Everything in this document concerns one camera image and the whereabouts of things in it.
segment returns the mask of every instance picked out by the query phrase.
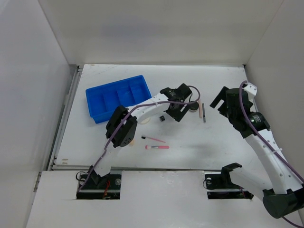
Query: screw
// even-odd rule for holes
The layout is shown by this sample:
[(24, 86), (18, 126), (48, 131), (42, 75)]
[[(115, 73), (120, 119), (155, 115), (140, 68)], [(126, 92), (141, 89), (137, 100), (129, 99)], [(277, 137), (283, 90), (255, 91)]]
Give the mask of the screw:
[(206, 184), (212, 184), (212, 179), (210, 178), (210, 177), (208, 177), (207, 179), (206, 179)]
[(121, 183), (122, 183), (122, 180), (121, 180), (121, 179), (117, 178), (117, 179), (115, 180), (115, 184), (116, 184), (116, 185), (121, 185)]

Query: white table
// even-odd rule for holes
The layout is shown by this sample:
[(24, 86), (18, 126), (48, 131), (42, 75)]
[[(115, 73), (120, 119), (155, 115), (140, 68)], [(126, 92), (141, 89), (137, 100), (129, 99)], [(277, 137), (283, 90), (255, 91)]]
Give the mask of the white table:
[(203, 171), (124, 171), (120, 200), (75, 200), (75, 174), (42, 173), (27, 228), (292, 228), (256, 197), (208, 200)]
[[(168, 115), (160, 122), (162, 114), (155, 115), (146, 125), (138, 125), (135, 145), (120, 151), (114, 167), (219, 170), (238, 162), (254, 172), (264, 172), (240, 133), (227, 118), (209, 107), (223, 86), (239, 87), (246, 80), (242, 67), (88, 64), (79, 81), (54, 169), (87, 168), (102, 153), (106, 122), (95, 124), (90, 117), (85, 90), (137, 75), (144, 76), (152, 96), (165, 87), (177, 88), (182, 83), (196, 86), (205, 103), (206, 123), (199, 119), (198, 112), (188, 112), (180, 123)], [(145, 150), (145, 145), (158, 143), (141, 139), (142, 134), (165, 140), (170, 149)]]

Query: blue tray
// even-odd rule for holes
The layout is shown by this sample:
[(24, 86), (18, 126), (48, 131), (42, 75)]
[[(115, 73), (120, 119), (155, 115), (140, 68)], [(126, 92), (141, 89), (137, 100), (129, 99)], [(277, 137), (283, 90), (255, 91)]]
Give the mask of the blue tray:
[(96, 124), (109, 120), (120, 105), (133, 106), (151, 98), (142, 75), (89, 88), (85, 94), (90, 116)]

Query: white wall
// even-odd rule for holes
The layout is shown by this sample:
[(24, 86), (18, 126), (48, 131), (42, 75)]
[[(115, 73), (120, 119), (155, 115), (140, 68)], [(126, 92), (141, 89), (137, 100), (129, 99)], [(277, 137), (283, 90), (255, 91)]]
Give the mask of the white wall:
[(71, 64), (245, 64), (283, 0), (39, 0)]
[(283, 154), (302, 175), (303, 9), (303, 0), (285, 0), (246, 66), (248, 78), (258, 87), (259, 110), (269, 121)]
[(25, 225), (69, 66), (37, 0), (0, 0), (0, 227)]

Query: blue plastic bin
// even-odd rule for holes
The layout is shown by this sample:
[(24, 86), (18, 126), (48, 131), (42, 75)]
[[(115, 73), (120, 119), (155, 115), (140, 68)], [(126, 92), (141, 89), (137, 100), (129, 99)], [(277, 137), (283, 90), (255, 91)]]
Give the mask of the blue plastic bin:
[(96, 124), (109, 120), (120, 105), (133, 106), (151, 98), (142, 75), (89, 88), (85, 94), (90, 116)]

